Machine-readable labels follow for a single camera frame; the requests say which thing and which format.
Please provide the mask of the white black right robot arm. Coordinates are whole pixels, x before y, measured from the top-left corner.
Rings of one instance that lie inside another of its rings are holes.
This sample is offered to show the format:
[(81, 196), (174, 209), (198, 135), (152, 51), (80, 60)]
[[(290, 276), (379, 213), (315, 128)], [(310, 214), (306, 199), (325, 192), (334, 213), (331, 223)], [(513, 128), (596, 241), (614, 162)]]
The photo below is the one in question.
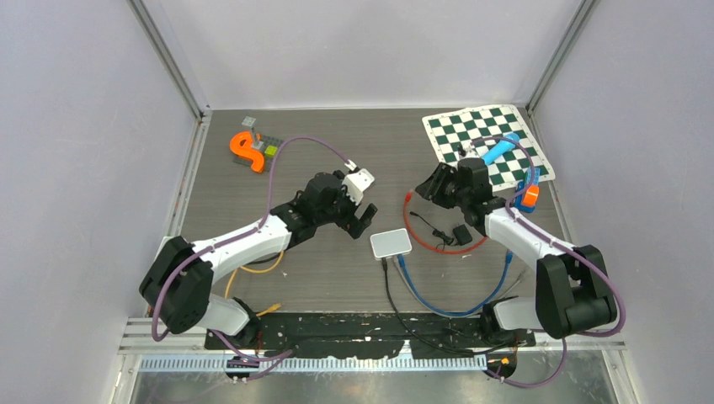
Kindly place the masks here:
[(467, 225), (499, 242), (535, 271), (535, 294), (488, 302), (479, 317), (483, 339), (502, 345), (514, 330), (607, 337), (624, 326), (626, 311), (610, 281), (605, 260), (591, 245), (576, 247), (547, 233), (493, 192), (488, 168), (469, 157), (441, 163), (415, 189), (445, 209), (457, 208)]

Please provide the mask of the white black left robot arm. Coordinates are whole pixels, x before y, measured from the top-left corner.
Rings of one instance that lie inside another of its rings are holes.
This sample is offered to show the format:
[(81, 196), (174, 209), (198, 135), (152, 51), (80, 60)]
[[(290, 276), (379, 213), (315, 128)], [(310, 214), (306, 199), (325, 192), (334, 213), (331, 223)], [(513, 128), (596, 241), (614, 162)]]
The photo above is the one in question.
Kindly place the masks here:
[(334, 224), (357, 239), (377, 212), (356, 212), (374, 183), (366, 169), (319, 173), (291, 201), (277, 205), (253, 224), (203, 241), (182, 236), (163, 242), (140, 283), (139, 293), (172, 334), (203, 327), (249, 348), (258, 337), (258, 317), (238, 298), (212, 293), (213, 284), (241, 265), (285, 252)]

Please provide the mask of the white network switch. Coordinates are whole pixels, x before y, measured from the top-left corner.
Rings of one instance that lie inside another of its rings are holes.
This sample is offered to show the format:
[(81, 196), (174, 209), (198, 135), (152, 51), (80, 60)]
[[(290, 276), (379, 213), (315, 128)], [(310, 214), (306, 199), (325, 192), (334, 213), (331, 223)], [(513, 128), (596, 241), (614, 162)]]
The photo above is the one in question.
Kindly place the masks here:
[(413, 250), (406, 228), (373, 234), (370, 236), (370, 246), (375, 260), (409, 254)]

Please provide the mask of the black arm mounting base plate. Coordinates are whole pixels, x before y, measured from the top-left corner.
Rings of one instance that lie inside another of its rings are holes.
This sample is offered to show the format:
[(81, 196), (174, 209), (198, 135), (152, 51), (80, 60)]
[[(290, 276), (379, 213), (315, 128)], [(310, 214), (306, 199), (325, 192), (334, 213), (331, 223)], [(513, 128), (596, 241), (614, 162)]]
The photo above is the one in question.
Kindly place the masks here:
[(275, 313), (252, 321), (232, 346), (253, 354), (274, 356), (290, 350), (299, 359), (391, 359), (409, 348), (416, 359), (460, 358), (457, 350), (511, 348), (536, 344), (526, 331), (487, 336), (475, 318), (448, 319), (427, 313), (402, 313), (404, 327), (393, 313)]

